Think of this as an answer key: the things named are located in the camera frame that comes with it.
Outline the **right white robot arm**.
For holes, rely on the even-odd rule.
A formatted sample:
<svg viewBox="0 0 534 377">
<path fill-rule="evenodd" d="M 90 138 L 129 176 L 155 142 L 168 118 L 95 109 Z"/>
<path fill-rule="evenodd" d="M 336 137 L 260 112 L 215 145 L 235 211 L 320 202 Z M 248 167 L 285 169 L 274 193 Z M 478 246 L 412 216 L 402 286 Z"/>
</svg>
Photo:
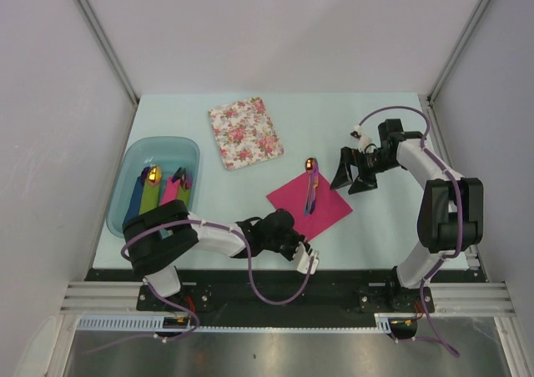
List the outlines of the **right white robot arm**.
<svg viewBox="0 0 534 377">
<path fill-rule="evenodd" d="M 404 311 L 415 301 L 418 288 L 431 280 L 449 259 L 456 258 L 483 236 L 484 187 L 478 178 L 454 171 L 426 145 L 423 133 L 406 131 L 398 118 L 378 127 L 374 144 L 356 126 L 351 135 L 357 148 L 343 147 L 331 189 L 349 194 L 377 189 L 379 173 L 403 168 L 423 189 L 416 230 L 418 241 L 407 258 L 395 267 L 395 284 L 385 290 L 385 302 Z"/>
</svg>

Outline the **magenta paper napkin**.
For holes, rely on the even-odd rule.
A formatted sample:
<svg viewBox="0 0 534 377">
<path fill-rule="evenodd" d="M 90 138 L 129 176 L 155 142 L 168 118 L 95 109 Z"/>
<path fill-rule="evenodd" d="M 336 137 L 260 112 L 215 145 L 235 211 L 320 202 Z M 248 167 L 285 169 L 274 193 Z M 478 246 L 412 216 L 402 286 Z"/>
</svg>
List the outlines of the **magenta paper napkin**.
<svg viewBox="0 0 534 377">
<path fill-rule="evenodd" d="M 275 209 L 287 210 L 294 218 L 294 229 L 311 241 L 349 215 L 352 208 L 337 191 L 330 190 L 330 184 L 319 174 L 315 210 L 305 215 L 308 182 L 308 174 L 302 173 L 269 193 L 266 198 Z"/>
</svg>

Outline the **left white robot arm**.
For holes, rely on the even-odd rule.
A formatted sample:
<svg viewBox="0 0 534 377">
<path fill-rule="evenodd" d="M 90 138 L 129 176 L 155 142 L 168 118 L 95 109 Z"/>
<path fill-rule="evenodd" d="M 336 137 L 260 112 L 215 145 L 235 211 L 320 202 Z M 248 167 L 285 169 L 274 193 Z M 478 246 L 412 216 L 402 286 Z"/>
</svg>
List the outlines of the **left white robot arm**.
<svg viewBox="0 0 534 377">
<path fill-rule="evenodd" d="M 191 249 L 215 252 L 232 259 L 246 259 L 249 281 L 260 300 L 283 305 L 296 299 L 271 300 L 257 289 L 252 258 L 265 251 L 281 255 L 308 280 L 319 264 L 318 254 L 307 238 L 295 230 L 293 216 L 277 209 L 264 218 L 252 217 L 233 224 L 217 224 L 190 213 L 175 199 L 123 224 L 121 256 L 133 273 L 155 290 L 155 299 L 165 309 L 177 309 L 184 289 L 173 262 Z"/>
</svg>

